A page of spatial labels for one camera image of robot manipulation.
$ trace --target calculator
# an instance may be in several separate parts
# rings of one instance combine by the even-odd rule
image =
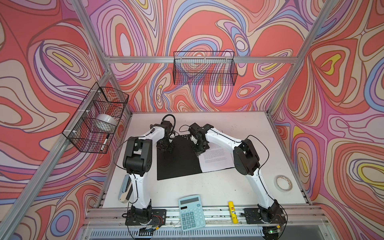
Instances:
[[[205,218],[199,195],[179,199],[179,210],[183,231],[194,230],[205,226]]]

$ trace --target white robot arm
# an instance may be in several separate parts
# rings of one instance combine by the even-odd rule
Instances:
[[[199,155],[209,149],[209,142],[215,143],[233,154],[235,168],[239,173],[246,175],[256,194],[261,220],[266,223],[271,222],[279,210],[279,204],[265,184],[260,170],[259,156],[252,141],[233,138],[209,124],[200,127],[194,123],[189,127],[189,132],[191,140],[195,144],[192,148],[196,154]]]
[[[123,159],[123,167],[127,170],[133,187],[133,204],[130,212],[143,224],[148,223],[152,218],[151,197],[146,183],[147,172],[152,165],[152,143],[157,143],[157,148],[162,151],[171,152],[174,147],[172,143],[174,126],[164,118],[161,124],[151,125],[151,130],[144,136],[130,138],[127,141]],[[192,148],[197,155],[209,149],[209,142],[215,143],[233,154],[235,168],[239,173],[247,176],[256,193],[260,219],[266,223],[271,222],[279,210],[279,204],[264,182],[259,169],[259,156],[252,141],[233,138],[209,124],[200,127],[194,123],[189,127],[189,131],[191,141],[194,143]]]
[[[127,141],[122,163],[133,187],[133,204],[130,212],[132,217],[142,224],[146,224],[152,219],[151,197],[146,182],[147,173],[152,165],[152,143],[157,143],[157,148],[163,151],[170,152],[174,147],[172,138],[170,138],[174,136],[173,125],[164,118],[161,124],[151,125],[150,131],[144,136],[131,137]],[[128,199],[120,199],[120,201],[127,202]]]

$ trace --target glue stick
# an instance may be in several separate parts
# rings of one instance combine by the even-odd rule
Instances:
[[[229,206],[229,211],[231,212],[231,218],[232,218],[232,222],[234,224],[237,224],[239,221],[237,220],[237,216],[236,216],[236,212],[235,212],[235,207],[233,205],[233,202],[228,202],[228,206]]]

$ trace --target black wire basket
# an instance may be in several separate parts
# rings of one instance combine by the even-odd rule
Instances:
[[[128,98],[118,89],[98,86],[80,120],[69,134],[63,134],[80,152],[107,153]],[[101,120],[103,114],[116,124]]]
[[[234,51],[173,52],[175,85],[235,85]]]

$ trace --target colorful patterned wall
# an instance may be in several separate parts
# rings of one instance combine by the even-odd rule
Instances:
[[[133,112],[264,111],[289,69],[284,63],[248,63],[234,86],[202,86],[174,85],[173,64],[135,65],[113,66]]]
[[[384,239],[384,2],[340,0],[273,118],[340,239]]]
[[[109,56],[234,50],[296,56],[323,2],[95,0],[86,9]],[[264,111],[289,65],[239,63],[235,86],[175,86],[173,64],[114,64],[132,111]]]
[[[69,0],[0,1],[0,220],[103,72]],[[14,240],[76,236],[125,122],[108,154],[68,147]]]

